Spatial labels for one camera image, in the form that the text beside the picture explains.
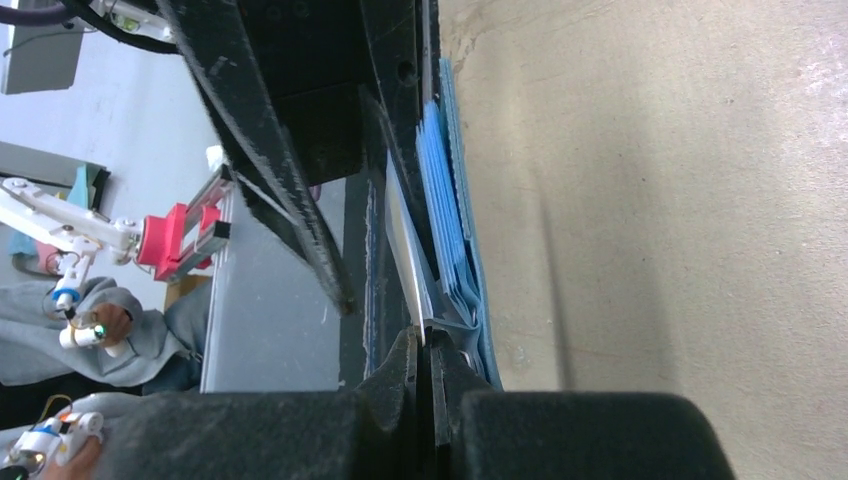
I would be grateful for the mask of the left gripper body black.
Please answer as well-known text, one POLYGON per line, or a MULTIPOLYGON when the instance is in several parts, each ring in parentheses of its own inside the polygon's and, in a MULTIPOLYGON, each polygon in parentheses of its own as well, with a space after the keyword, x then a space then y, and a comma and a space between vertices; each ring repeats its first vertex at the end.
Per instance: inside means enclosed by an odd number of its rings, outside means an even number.
POLYGON ((278 120, 309 185, 363 164, 360 5, 344 0, 242 1, 242 20, 278 120))

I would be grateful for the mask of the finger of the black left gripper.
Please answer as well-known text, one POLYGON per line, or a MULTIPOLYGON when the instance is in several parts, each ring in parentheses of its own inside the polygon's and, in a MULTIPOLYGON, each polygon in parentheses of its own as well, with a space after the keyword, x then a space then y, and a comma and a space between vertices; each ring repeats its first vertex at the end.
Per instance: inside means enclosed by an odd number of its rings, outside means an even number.
POLYGON ((397 172, 418 233, 424 258, 436 267, 423 179, 416 150, 423 105, 440 86, 441 57, 436 1, 361 1, 359 3, 369 88, 383 108, 398 151, 397 172))
POLYGON ((261 191, 252 213, 313 270, 343 315, 356 308, 339 246, 310 192, 289 130, 278 120, 235 1, 162 1, 222 136, 234 174, 261 191))

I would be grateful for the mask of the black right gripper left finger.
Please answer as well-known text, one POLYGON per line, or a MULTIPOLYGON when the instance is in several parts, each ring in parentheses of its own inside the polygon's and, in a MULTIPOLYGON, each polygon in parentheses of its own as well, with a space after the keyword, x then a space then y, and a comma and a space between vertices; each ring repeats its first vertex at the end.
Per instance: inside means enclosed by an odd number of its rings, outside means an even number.
POLYGON ((97 479, 413 479, 418 339, 337 392, 171 393, 121 417, 97 479))

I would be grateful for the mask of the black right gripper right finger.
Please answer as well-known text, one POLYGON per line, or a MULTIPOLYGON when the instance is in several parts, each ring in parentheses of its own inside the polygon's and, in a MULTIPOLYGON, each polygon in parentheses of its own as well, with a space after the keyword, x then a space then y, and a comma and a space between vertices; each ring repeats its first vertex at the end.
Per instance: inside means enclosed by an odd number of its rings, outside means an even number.
POLYGON ((690 400, 644 392, 504 392, 429 333, 438 479, 732 479, 690 400))

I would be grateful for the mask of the blue leather card holder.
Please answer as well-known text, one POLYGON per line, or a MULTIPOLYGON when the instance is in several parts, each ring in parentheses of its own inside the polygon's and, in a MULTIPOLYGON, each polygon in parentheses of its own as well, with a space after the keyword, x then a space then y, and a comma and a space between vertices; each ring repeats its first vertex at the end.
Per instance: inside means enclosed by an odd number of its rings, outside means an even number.
POLYGON ((416 149, 436 261, 435 312, 475 372, 503 388, 498 370, 482 256, 476 236, 452 62, 438 63, 438 94, 423 105, 416 149))

